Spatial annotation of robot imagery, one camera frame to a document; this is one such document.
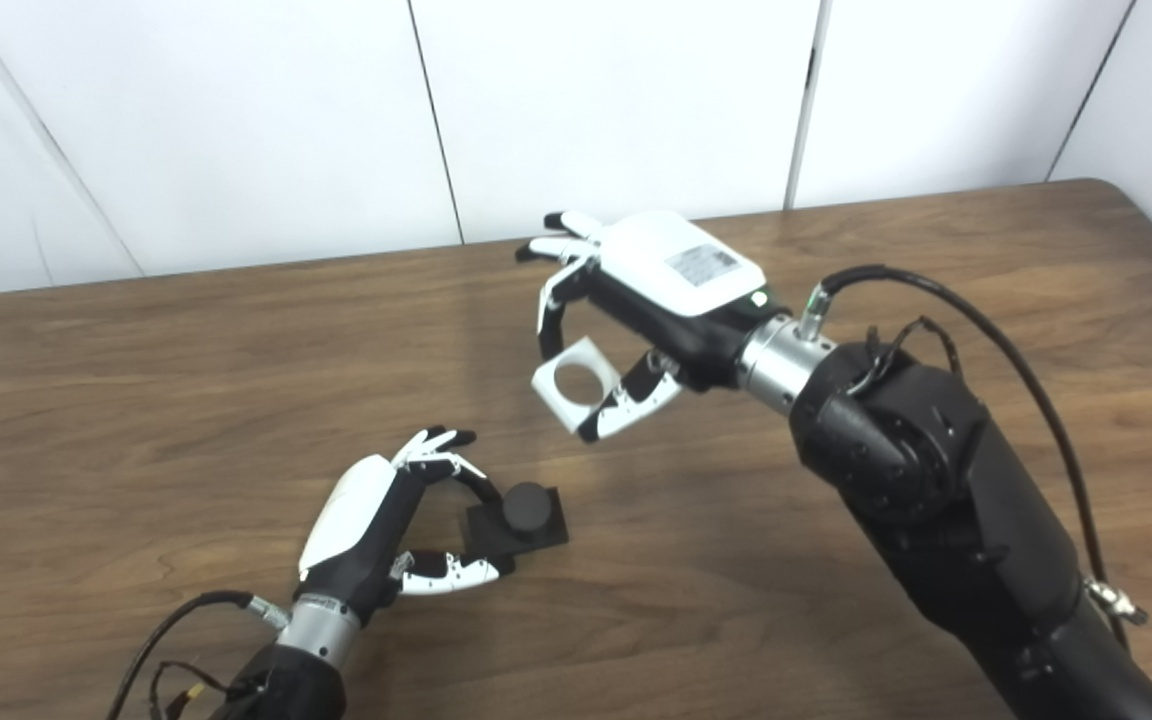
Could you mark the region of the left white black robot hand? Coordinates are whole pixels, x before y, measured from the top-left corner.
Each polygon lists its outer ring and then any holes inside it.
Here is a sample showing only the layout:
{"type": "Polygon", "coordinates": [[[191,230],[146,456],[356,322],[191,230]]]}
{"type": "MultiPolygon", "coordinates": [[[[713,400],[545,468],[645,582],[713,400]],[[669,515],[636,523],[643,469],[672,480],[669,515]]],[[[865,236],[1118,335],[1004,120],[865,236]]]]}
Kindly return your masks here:
{"type": "Polygon", "coordinates": [[[500,500],[488,475],[457,454],[471,430],[420,429],[393,457],[361,458],[338,480],[314,521],[298,561],[297,597],[343,602],[361,624],[401,596],[449,594],[508,577],[509,555],[402,550],[430,486],[457,480],[482,503],[500,500]]]}

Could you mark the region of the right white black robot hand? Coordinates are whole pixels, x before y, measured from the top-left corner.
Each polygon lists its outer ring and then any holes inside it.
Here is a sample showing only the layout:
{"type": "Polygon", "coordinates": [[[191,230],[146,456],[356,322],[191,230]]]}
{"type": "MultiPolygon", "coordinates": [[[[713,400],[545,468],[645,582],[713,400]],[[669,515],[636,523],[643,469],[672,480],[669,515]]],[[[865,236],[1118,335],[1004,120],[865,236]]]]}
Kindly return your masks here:
{"type": "Polygon", "coordinates": [[[543,357],[532,388],[567,432],[591,445],[655,414],[681,392],[735,388],[755,332],[790,316],[759,265],[673,211],[600,223],[579,211],[544,219],[517,263],[556,263],[538,297],[543,357]],[[586,301],[643,338],[617,373],[590,338],[564,342],[568,305],[586,301]]]}

